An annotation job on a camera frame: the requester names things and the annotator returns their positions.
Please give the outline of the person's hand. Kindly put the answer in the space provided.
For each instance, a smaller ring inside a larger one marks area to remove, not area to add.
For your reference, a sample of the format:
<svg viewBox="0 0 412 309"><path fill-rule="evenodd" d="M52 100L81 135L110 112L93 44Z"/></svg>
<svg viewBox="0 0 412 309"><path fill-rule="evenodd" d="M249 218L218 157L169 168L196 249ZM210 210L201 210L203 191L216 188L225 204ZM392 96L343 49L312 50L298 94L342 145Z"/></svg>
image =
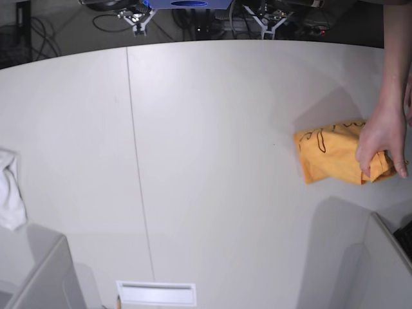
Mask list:
<svg viewBox="0 0 412 309"><path fill-rule="evenodd" d="M406 120L402 103L379 102L360 133L356 159L361 171L369 176L370 163L381 151L389 151L396 172L407 178L404 160Z"/></svg>

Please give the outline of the person's forearm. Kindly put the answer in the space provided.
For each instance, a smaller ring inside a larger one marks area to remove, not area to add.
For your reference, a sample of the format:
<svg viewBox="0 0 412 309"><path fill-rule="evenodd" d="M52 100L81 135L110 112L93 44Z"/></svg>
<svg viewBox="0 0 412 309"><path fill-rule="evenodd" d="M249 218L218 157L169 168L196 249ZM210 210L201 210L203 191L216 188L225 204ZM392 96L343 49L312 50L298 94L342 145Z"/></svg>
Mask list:
<svg viewBox="0 0 412 309"><path fill-rule="evenodd" d="M383 22L381 95L385 105L402 110L411 65L411 1L385 1Z"/></svg>

